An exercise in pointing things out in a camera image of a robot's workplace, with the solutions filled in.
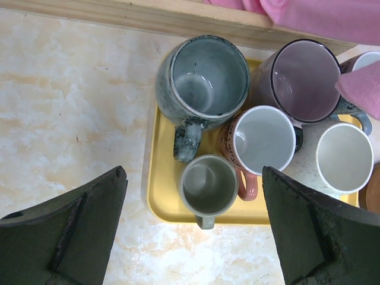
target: wooden shelf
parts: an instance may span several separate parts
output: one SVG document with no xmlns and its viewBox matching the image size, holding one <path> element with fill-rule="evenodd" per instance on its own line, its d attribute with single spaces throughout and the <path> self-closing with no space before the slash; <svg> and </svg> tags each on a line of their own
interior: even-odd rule
<svg viewBox="0 0 380 285">
<path fill-rule="evenodd" d="M 186 37 L 215 34 L 237 44 L 277 50 L 308 37 L 336 55 L 356 44 L 276 27 L 263 15 L 201 3 L 201 0 L 0 0 L 0 8 Z"/>
</svg>

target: white mug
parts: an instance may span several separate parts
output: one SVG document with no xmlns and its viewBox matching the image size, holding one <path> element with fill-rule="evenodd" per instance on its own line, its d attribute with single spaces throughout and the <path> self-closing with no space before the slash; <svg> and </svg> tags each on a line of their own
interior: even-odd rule
<svg viewBox="0 0 380 285">
<path fill-rule="evenodd" d="M 358 127 L 327 119 L 304 127 L 303 145 L 283 173 L 331 197 L 362 189 L 373 170 L 373 149 Z"/>
<path fill-rule="evenodd" d="M 380 52 L 365 52 L 340 64 L 342 73 L 349 73 L 380 61 Z"/>
<path fill-rule="evenodd" d="M 256 199 L 257 176 L 262 175 L 262 168 L 272 166 L 283 170 L 290 163 L 295 148 L 296 134 L 290 119 L 271 106 L 253 107 L 220 131 L 220 152 L 236 169 L 239 197 L 244 201 Z"/>
</svg>

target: purple mug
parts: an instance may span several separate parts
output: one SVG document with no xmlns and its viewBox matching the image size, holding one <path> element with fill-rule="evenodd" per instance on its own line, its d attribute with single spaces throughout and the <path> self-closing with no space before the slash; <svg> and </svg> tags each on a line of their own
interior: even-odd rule
<svg viewBox="0 0 380 285">
<path fill-rule="evenodd" d="M 338 60 L 323 44 L 300 39 L 288 43 L 252 71 L 246 107 L 269 105 L 282 110 L 302 145 L 302 125 L 321 122 L 338 106 L 335 83 L 341 74 Z"/>
</svg>

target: mug handle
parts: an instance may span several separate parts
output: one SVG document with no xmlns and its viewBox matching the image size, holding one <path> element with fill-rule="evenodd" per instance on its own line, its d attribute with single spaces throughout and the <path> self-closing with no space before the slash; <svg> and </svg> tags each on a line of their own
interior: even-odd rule
<svg viewBox="0 0 380 285">
<path fill-rule="evenodd" d="M 174 134 L 173 155 L 179 162 L 189 163 L 200 147 L 202 127 L 197 124 L 177 126 Z"/>
<path fill-rule="evenodd" d="M 294 153 L 296 154 L 302 147 L 303 144 L 303 130 L 297 126 L 293 126 L 294 132 L 296 133 L 296 149 Z"/>
<path fill-rule="evenodd" d="M 368 115 L 365 112 L 359 112 L 356 114 L 351 114 L 351 117 L 354 117 L 359 120 L 359 122 L 362 124 L 363 132 L 366 135 L 370 135 L 372 132 L 372 123 L 368 118 Z"/>
<path fill-rule="evenodd" d="M 212 230 L 215 225 L 215 217 L 200 217 L 195 216 L 195 221 L 201 230 Z"/>
<path fill-rule="evenodd" d="M 243 172 L 246 188 L 244 187 L 242 171 L 240 169 L 236 170 L 236 176 L 239 181 L 239 192 L 237 193 L 243 201 L 253 201 L 257 198 L 258 188 L 257 188 L 257 175 L 250 172 Z"/>
</svg>

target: black rim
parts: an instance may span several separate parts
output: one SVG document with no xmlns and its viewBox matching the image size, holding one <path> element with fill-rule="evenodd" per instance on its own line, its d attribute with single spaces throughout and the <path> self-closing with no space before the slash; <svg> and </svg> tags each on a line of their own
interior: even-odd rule
<svg viewBox="0 0 380 285">
<path fill-rule="evenodd" d="M 322 122 L 322 121 L 326 120 L 328 117 L 330 117 L 330 116 L 335 112 L 335 110 L 338 108 L 338 105 L 339 105 L 339 101 L 340 101 L 340 97 L 341 97 L 340 95 L 339 95 L 339 98 L 338 98 L 338 102 L 337 102 L 337 104 L 335 105 L 335 107 L 333 108 L 333 110 L 330 112 L 330 114 L 328 114 L 327 116 L 323 117 L 322 119 L 319 119 L 319 120 L 316 120 L 316 121 L 306 121 L 306 120 L 299 119 L 299 118 L 293 116 L 292 114 L 290 114 L 290 113 L 289 113 L 289 112 L 283 107 L 283 105 L 281 104 L 281 102 L 280 102 L 279 99 L 277 98 L 277 95 L 276 95 L 276 93 L 275 93 L 275 91 L 274 91 L 274 84 L 273 84 L 274 65 L 276 64 L 277 59 L 278 59 L 278 57 L 281 55 L 282 51 L 283 51 L 285 48 L 287 48 L 288 46 L 290 46 L 292 43 L 295 43 L 295 42 L 313 42 L 313 43 L 316 43 L 316 44 L 322 46 L 324 49 L 326 49 L 326 50 L 328 51 L 328 53 L 329 53 L 329 54 L 332 56 L 332 58 L 335 60 L 337 66 L 338 66 L 338 68 L 339 68 L 339 72 L 340 72 L 340 74 L 342 74 L 342 70 L 341 70 L 341 68 L 340 68 L 340 66 L 339 66 L 339 62 L 338 62 L 337 58 L 335 57 L 335 55 L 334 55 L 334 54 L 333 54 L 333 53 L 332 53 L 332 52 L 331 52 L 331 51 L 330 51 L 325 45 L 323 45 L 323 44 L 320 43 L 320 42 L 317 42 L 316 40 L 312 40 L 312 39 L 298 39 L 298 40 L 294 40 L 294 41 L 292 41 L 292 42 L 286 44 L 285 46 L 283 46 L 283 47 L 278 51 L 278 53 L 276 54 L 276 56 L 275 56 L 275 58 L 274 58 L 274 60 L 273 60 L 273 64 L 272 64 L 272 67 L 271 67 L 271 75 L 270 75 L 270 76 L 271 76 L 271 78 L 270 78 L 270 81 L 271 81 L 271 89 L 272 89 L 273 96 L 274 96 L 274 98 L 275 98 L 277 104 L 278 104 L 279 107 L 281 108 L 281 110 L 282 110 L 287 116 L 291 117 L 292 119 L 294 119 L 294 120 L 296 120 L 296 121 L 298 121 L 298 122 L 306 123 L 306 124 L 319 123 L 319 122 Z"/>
</svg>

